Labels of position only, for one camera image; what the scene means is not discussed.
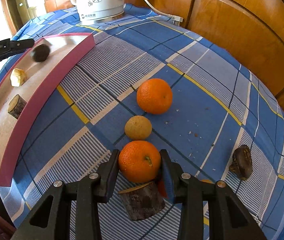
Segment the dark round avocado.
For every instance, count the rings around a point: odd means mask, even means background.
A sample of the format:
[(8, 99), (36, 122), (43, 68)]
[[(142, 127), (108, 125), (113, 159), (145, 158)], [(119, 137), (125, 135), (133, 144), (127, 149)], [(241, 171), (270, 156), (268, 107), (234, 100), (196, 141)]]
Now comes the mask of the dark round avocado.
[(44, 62), (50, 54), (50, 47), (46, 44), (36, 46), (30, 53), (35, 62)]

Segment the orange tangerine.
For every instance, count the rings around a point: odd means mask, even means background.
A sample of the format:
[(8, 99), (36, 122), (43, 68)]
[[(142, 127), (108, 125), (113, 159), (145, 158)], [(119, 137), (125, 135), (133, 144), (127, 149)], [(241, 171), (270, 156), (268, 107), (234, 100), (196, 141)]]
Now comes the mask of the orange tangerine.
[(136, 140), (126, 144), (119, 155), (122, 175), (133, 183), (147, 183), (156, 178), (161, 165), (157, 148), (148, 141)]
[(169, 84), (162, 79), (149, 79), (137, 90), (137, 104), (146, 113), (160, 115), (172, 105), (173, 93)]

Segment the yellow fruit piece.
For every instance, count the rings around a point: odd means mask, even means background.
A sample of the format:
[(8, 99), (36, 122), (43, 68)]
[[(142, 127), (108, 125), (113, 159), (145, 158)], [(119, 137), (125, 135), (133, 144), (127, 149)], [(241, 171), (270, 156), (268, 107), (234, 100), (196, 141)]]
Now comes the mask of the yellow fruit piece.
[(10, 75), (12, 87), (21, 87), (27, 80), (26, 72), (19, 68), (14, 68)]

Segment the pink rimmed white tray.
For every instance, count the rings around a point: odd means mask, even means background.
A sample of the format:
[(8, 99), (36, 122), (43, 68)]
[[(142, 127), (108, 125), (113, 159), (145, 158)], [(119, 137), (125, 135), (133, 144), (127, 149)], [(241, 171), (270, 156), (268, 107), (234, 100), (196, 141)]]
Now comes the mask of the pink rimmed white tray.
[[(27, 50), (12, 66), (26, 72), (21, 87), (12, 87), (10, 72), (0, 82), (0, 186), (10, 186), (18, 156), (34, 120), (55, 88), (94, 46), (91, 33), (67, 33), (46, 36), (36, 43), (50, 47), (44, 62), (36, 63)], [(18, 119), (9, 115), (8, 106), (19, 94), (25, 101)]]

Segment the small yellow round fruit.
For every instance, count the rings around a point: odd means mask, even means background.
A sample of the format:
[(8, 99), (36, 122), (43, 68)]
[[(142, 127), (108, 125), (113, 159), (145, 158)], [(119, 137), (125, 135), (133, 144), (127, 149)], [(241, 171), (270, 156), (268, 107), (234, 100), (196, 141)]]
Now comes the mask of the small yellow round fruit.
[(201, 181), (205, 183), (213, 184), (213, 182), (209, 179), (202, 179)]

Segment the wooden glass door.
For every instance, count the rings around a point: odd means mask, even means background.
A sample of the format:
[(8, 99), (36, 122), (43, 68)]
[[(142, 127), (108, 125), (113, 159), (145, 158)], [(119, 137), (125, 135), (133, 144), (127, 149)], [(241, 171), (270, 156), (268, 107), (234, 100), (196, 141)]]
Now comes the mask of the wooden glass door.
[(44, 0), (0, 0), (7, 25), (15, 35), (29, 20), (47, 13)]

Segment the dark flat water caltrop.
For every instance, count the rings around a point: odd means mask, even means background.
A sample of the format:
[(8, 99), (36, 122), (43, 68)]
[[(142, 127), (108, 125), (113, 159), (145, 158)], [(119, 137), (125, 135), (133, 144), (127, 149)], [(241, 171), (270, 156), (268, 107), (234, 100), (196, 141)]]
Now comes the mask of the dark flat water caltrop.
[(232, 155), (229, 171), (236, 174), (239, 180), (247, 180), (253, 172), (253, 162), (250, 148), (247, 145), (239, 146)]

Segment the small red tomato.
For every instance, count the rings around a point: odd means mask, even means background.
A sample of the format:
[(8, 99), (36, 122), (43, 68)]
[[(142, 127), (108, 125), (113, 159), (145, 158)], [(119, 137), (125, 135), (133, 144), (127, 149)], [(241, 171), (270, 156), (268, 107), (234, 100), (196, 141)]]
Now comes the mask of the small red tomato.
[(160, 179), (157, 181), (157, 189), (159, 194), (163, 197), (163, 198), (167, 198), (167, 192), (165, 189), (165, 185), (164, 185), (164, 181), (163, 179)]

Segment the tan round longan fruit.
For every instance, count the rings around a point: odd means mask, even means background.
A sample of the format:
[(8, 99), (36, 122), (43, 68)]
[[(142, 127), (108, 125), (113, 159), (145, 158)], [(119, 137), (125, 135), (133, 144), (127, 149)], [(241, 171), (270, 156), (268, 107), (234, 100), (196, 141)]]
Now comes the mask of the tan round longan fruit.
[(146, 117), (136, 115), (126, 122), (124, 130), (132, 140), (145, 140), (152, 132), (152, 124)]

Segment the blue plaid tablecloth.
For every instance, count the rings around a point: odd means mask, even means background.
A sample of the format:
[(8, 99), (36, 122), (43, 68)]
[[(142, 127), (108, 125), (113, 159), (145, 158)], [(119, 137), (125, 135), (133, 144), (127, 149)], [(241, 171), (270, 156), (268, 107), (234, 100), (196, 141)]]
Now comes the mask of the blue plaid tablecloth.
[[(268, 239), (284, 239), (284, 111), (268, 88), (224, 49), (127, 5), (124, 18), (84, 26), (75, 8), (27, 22), (14, 40), (91, 33), (95, 47), (62, 80), (36, 118), (10, 187), (0, 197), (14, 226), (56, 180), (77, 181), (129, 141), (126, 122), (147, 79), (166, 81), (170, 109), (148, 114), (148, 141), (198, 179), (224, 180)], [(253, 172), (229, 171), (233, 152), (250, 148)]]

